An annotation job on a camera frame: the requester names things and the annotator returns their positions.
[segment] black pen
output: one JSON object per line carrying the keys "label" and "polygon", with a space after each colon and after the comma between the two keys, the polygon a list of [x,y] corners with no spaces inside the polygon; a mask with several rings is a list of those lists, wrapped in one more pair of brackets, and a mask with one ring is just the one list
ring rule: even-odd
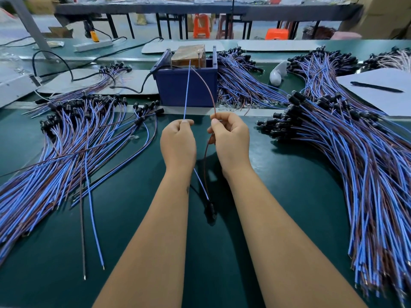
{"label": "black pen", "polygon": [[357,81],[351,81],[350,83],[354,86],[369,87],[372,89],[380,89],[382,91],[387,91],[387,92],[393,92],[393,93],[403,93],[404,92],[404,91],[401,91],[400,89],[393,89],[391,87],[384,87],[384,86],[373,85],[373,84],[368,84],[368,83],[361,83]]}

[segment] white cardboard sheet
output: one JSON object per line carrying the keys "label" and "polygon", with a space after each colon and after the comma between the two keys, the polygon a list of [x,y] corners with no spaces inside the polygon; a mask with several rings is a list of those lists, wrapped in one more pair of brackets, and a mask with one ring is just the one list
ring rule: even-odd
{"label": "white cardboard sheet", "polygon": [[[98,72],[95,69],[74,69],[73,76],[74,78],[86,77],[93,73]],[[141,90],[141,85],[143,84],[144,79],[146,78],[149,70],[132,70],[131,72],[124,72],[122,74],[122,80],[120,78],[116,79],[116,85],[130,87],[137,91]],[[37,91],[39,93],[67,93],[70,91],[74,91],[76,89],[85,88],[90,85],[94,85],[102,80],[102,76],[93,76],[88,79],[84,79],[81,81],[71,81],[70,73],[64,72],[59,74],[53,80],[48,82],[47,84],[41,86]],[[120,93],[120,95],[135,95],[133,91],[129,89],[111,89],[110,86],[113,85],[113,81],[111,80],[110,85],[103,90],[99,91],[98,93],[101,95],[114,95]],[[153,95],[158,94],[157,83],[154,81],[153,77],[150,76],[146,83],[144,84],[144,90],[141,95]]]}
{"label": "white cardboard sheet", "polygon": [[240,40],[237,45],[254,52],[305,52],[321,46],[308,40]]}
{"label": "white cardboard sheet", "polygon": [[205,40],[205,41],[173,41],[173,40],[163,40],[152,41],[143,46],[141,52],[143,54],[154,54],[154,53],[164,53],[166,49],[171,49],[172,52],[177,51],[180,46],[188,45],[200,45],[205,44],[205,51],[212,52],[213,46],[217,48],[217,52],[224,51],[224,46],[221,41],[218,40]]}
{"label": "white cardboard sheet", "polygon": [[[337,81],[343,87],[358,95],[368,103],[376,106],[389,116],[411,117],[410,73],[394,68],[382,68],[337,77]],[[391,87],[404,92],[393,93],[369,87],[357,87],[353,86],[350,83],[351,81]]]}

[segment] blue plastic bin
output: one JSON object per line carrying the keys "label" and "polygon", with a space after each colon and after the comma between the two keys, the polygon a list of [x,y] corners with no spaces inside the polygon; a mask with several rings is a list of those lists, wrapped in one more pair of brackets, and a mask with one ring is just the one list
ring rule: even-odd
{"label": "blue plastic bin", "polygon": [[[172,52],[168,49],[164,52],[160,60],[151,68],[154,71],[157,67],[171,65]],[[206,68],[196,68],[198,74],[204,79],[213,94],[214,101],[217,101],[217,49],[213,47],[213,59],[206,60]],[[188,68],[160,69],[153,74],[157,82],[158,92],[162,105],[184,107],[185,93],[187,89]],[[190,82],[188,86],[188,107],[212,107],[210,93],[204,82],[190,70]]]}

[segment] hand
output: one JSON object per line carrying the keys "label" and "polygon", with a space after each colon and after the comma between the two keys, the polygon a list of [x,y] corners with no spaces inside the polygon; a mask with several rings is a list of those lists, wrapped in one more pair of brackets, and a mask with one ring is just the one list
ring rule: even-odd
{"label": "hand", "polygon": [[214,134],[208,143],[215,144],[224,177],[229,179],[236,173],[251,169],[248,155],[250,146],[248,126],[238,115],[231,112],[212,114],[210,118],[211,126],[207,132],[214,132]]}
{"label": "hand", "polygon": [[193,120],[175,120],[161,134],[161,153],[167,171],[183,171],[191,175],[196,164],[196,140],[190,126]]}

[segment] floor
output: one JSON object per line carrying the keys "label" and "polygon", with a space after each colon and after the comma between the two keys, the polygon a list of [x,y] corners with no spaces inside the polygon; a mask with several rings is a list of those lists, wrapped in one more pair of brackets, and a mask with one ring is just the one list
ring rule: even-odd
{"label": "floor", "polygon": [[[136,14],[130,14],[131,22],[133,24],[133,31],[136,39],[141,40],[149,40],[155,36],[158,36],[158,29],[157,24],[155,23],[155,18],[153,23],[149,23],[144,26],[136,25]],[[48,32],[48,27],[59,26],[59,22],[54,18],[52,15],[34,15],[34,20],[37,23],[39,29],[42,32]],[[131,38],[130,28],[127,23],[126,15],[115,15],[113,16],[114,25],[116,26],[117,34],[119,36],[126,36]],[[161,21],[161,28],[162,28],[162,35],[164,38],[168,39],[168,31],[167,31],[167,22]],[[296,39],[301,39],[302,32],[305,26],[313,25],[315,22],[302,22],[297,31]],[[95,28],[101,30],[109,35],[111,34],[111,30],[109,27],[108,22],[94,22]],[[178,29],[178,22],[170,22],[171,25],[171,37],[173,40],[178,40],[179,36],[179,29]],[[183,22],[183,37],[185,38],[185,29],[184,29],[184,22]],[[321,22],[321,25],[327,27],[338,28],[340,22]],[[257,38],[264,38],[268,28],[275,28],[277,26],[277,22],[253,22],[250,39]],[[82,22],[75,22],[67,26],[69,29],[73,29],[73,37],[74,38],[84,38],[84,27]],[[210,39],[215,39],[217,33],[218,21],[213,26],[213,31],[211,32]],[[243,36],[243,28],[244,24],[242,23],[234,23],[234,38],[241,39]],[[0,24],[0,38],[4,39],[16,39],[27,36],[28,32],[25,30],[23,24],[20,20],[16,19],[13,22],[7,22]],[[97,32],[97,35],[101,39],[108,38],[108,36]],[[188,33],[188,38],[192,39],[193,33]]]}

